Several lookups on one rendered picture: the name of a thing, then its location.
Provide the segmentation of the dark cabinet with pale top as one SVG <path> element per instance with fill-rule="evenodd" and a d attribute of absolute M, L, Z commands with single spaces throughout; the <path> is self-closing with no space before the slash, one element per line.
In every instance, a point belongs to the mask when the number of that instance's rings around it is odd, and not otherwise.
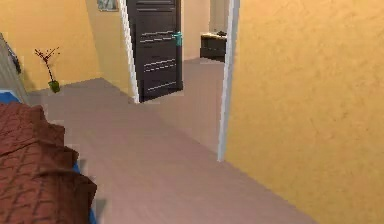
<path fill-rule="evenodd" d="M 201 35 L 200 57 L 220 62 L 225 61 L 226 54 L 225 36 L 206 33 Z"/>

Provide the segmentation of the dark brown room door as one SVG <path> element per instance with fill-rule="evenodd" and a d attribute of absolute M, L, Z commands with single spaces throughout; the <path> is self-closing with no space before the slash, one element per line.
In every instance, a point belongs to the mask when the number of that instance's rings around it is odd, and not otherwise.
<path fill-rule="evenodd" d="M 139 102 L 183 89 L 181 0 L 126 0 Z"/>

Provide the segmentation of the red twig plant green pot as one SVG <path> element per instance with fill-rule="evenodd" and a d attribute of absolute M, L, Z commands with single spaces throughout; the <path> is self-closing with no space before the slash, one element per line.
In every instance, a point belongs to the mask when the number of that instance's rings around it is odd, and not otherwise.
<path fill-rule="evenodd" d="M 50 48 L 48 50 L 46 50 L 45 52 L 39 50 L 39 49 L 35 49 L 34 50 L 34 54 L 37 55 L 45 64 L 47 70 L 48 70 L 48 74 L 49 74 L 49 82 L 48 82 L 48 85 L 49 85 L 49 88 L 50 90 L 53 92 L 53 93 L 58 93 L 60 91 L 60 84 L 59 82 L 54 78 L 53 74 L 52 74 L 52 71 L 51 71 L 51 67 L 49 65 L 49 60 L 52 56 L 54 56 L 55 54 L 59 55 L 59 52 L 58 52 L 58 47 L 56 48 Z"/>

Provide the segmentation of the bed with red-brown cover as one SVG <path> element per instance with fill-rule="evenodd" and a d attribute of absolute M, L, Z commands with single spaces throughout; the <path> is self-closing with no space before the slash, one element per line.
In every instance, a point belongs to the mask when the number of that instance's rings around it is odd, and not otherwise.
<path fill-rule="evenodd" d="M 40 105 L 0 90 L 0 224 L 97 224 L 97 185 L 64 134 Z"/>

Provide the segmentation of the framed wall picture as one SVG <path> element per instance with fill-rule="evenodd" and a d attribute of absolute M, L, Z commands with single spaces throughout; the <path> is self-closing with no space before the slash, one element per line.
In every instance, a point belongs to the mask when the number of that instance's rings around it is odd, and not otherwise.
<path fill-rule="evenodd" d="M 117 0 L 97 0 L 97 7 L 102 12 L 116 12 L 118 10 Z"/>

